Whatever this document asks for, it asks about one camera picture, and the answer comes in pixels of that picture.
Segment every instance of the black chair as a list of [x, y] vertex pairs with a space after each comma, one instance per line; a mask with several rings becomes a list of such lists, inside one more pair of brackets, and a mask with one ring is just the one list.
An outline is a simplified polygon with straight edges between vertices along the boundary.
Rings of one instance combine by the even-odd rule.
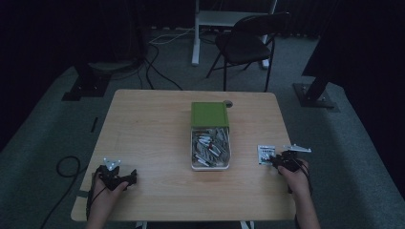
[[[217, 35], [215, 44], [220, 53], [206, 77], [208, 78], [214, 70], [224, 69], [224, 91], [226, 91], [226, 68], [246, 64], [244, 68], [246, 70], [251, 63], [268, 59], [265, 87], [267, 92], [274, 55], [274, 37], [285, 31], [289, 18], [288, 12], [248, 16], [239, 20], [231, 32]], [[264, 35], [267, 35], [266, 43], [262, 41]], [[224, 66], [215, 68], [221, 55], [224, 57]]]

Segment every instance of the plastic container filled with packets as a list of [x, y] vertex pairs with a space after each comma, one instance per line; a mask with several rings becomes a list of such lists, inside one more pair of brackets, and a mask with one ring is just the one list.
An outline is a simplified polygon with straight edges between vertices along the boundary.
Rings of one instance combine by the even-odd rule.
[[229, 167], [228, 128], [193, 129], [191, 146], [193, 170], [218, 171]]

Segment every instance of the light wood tabletop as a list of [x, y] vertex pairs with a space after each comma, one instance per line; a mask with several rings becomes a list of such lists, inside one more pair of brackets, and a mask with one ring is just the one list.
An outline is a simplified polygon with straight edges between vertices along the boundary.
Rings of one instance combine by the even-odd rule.
[[[233, 103], [227, 109], [231, 159], [225, 171], [191, 168], [192, 102]], [[294, 203], [277, 170], [258, 163], [258, 145], [281, 153], [290, 145], [270, 93], [118, 90], [106, 116], [81, 191], [103, 158], [121, 160], [119, 174], [138, 171], [110, 220], [213, 221], [293, 219]], [[72, 219], [86, 220], [77, 197]]]

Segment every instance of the green lid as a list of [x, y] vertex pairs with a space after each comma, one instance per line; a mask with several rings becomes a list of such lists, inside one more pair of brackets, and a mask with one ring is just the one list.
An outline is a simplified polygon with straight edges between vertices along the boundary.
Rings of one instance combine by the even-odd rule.
[[229, 127], [226, 105], [223, 102], [191, 103], [192, 127]]

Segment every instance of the open box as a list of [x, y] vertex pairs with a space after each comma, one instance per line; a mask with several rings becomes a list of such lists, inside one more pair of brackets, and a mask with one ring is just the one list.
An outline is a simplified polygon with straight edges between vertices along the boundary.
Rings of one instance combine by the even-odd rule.
[[191, 167], [221, 171], [229, 167], [229, 121], [224, 102], [191, 104]]

